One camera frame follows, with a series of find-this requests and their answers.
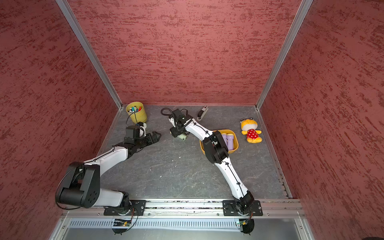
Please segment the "green flashlight front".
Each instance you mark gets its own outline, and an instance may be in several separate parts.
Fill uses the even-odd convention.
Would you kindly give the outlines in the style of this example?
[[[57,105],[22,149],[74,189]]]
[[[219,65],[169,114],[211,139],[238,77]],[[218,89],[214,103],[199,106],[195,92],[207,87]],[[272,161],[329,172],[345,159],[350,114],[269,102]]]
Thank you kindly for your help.
[[[185,135],[185,134],[180,134],[180,135],[178,135],[178,138],[179,139],[181,139],[182,141],[185,141],[186,139],[187,139],[187,135]]]

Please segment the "purple flashlight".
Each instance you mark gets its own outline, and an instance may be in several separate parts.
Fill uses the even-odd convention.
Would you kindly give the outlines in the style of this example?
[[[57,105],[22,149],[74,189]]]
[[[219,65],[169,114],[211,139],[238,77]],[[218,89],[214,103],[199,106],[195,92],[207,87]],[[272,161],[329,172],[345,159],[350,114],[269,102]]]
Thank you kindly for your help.
[[[222,133],[222,137],[223,137],[223,140],[224,140],[225,144],[227,145],[227,142],[228,142],[227,134],[226,133]]]
[[[227,147],[229,151],[232,151],[234,149],[234,134],[227,134]]]

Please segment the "yellow plastic storage box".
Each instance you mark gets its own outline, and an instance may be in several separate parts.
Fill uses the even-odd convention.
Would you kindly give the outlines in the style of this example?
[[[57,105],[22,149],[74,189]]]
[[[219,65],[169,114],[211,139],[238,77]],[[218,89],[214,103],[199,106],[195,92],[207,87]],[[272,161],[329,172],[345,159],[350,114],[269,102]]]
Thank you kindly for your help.
[[[237,136],[236,136],[235,132],[232,131],[232,130],[228,130],[228,129],[219,130],[219,132],[221,134],[227,134],[227,135],[230,135],[230,136],[233,135],[233,137],[232,137],[232,139],[233,139],[233,147],[232,147],[232,149],[229,149],[229,154],[232,154],[235,151],[237,151],[238,148],[239,148],[239,142],[238,142],[238,139],[237,139]]]

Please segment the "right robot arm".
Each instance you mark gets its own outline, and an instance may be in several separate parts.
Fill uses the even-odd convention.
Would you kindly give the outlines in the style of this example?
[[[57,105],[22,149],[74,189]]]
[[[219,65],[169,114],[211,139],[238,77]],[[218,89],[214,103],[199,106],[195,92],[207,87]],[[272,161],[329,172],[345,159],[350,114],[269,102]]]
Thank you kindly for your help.
[[[218,167],[226,179],[236,203],[237,212],[243,216],[248,214],[255,199],[234,169],[222,134],[219,131],[208,130],[199,124],[188,112],[183,113],[179,109],[163,108],[161,114],[169,118],[169,122],[172,124],[170,133],[173,137],[176,138],[182,134],[189,133],[200,140],[203,144],[206,158],[210,163]]]

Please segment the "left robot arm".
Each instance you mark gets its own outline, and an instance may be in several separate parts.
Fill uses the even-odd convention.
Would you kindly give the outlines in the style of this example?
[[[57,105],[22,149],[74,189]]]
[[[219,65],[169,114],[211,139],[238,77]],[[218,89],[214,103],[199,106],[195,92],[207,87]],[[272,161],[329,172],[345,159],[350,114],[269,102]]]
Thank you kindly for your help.
[[[55,193],[55,203],[63,210],[103,207],[105,214],[133,215],[133,207],[126,192],[101,188],[101,176],[145,147],[160,141],[161,134],[147,133],[146,125],[126,127],[121,143],[91,160],[71,163]]]

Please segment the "grey black stapler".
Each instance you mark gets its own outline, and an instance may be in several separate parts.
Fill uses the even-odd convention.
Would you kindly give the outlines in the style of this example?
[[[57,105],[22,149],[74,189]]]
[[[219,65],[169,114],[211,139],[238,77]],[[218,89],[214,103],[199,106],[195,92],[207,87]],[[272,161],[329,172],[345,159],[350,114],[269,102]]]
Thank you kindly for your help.
[[[198,112],[198,115],[197,115],[197,120],[198,121],[201,121],[203,119],[203,117],[205,116],[205,114],[207,113],[209,107],[208,106],[204,106],[199,112]]]

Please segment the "yellow-green pen cup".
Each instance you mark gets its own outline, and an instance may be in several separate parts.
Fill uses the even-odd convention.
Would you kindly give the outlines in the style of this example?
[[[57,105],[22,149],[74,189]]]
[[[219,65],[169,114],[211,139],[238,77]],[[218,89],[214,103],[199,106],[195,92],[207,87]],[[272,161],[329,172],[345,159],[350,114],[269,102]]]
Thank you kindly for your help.
[[[147,122],[147,113],[145,111],[144,105],[141,102],[132,102],[126,106],[126,112],[129,114],[129,118],[134,124],[139,122]]]

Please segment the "yellow plush toy red dress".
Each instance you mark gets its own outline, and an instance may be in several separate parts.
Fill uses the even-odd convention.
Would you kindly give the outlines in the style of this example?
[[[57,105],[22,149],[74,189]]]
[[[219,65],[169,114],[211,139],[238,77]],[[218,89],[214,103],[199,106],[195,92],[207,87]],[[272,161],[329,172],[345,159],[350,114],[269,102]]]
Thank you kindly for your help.
[[[258,123],[253,118],[242,119],[240,123],[242,134],[246,136],[248,143],[257,144],[263,141],[260,137],[262,131],[258,130]]]

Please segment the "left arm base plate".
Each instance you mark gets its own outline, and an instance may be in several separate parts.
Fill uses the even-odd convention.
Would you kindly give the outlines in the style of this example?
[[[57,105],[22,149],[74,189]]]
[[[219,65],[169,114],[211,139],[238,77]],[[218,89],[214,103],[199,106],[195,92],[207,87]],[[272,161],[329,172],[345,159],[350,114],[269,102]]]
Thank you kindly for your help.
[[[146,200],[128,200],[120,207],[105,207],[104,216],[143,216]]]

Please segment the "aluminium front rail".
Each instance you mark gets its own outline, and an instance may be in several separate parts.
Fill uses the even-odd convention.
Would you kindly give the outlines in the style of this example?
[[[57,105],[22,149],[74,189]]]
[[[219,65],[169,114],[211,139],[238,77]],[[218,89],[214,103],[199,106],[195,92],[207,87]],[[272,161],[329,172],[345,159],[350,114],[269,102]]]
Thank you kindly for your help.
[[[140,218],[239,218],[245,219],[305,219],[298,199],[259,199],[243,214],[232,200],[223,199],[131,199]]]

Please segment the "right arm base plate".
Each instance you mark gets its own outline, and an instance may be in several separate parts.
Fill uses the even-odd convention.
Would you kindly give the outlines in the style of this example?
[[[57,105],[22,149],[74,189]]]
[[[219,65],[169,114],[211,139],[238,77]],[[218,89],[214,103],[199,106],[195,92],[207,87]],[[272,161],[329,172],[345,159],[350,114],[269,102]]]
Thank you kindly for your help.
[[[245,204],[244,206],[241,205],[240,202],[237,202],[235,200],[223,200],[223,213],[224,216],[256,216],[261,217],[263,216],[263,210],[261,206],[260,201],[253,201],[251,205]]]

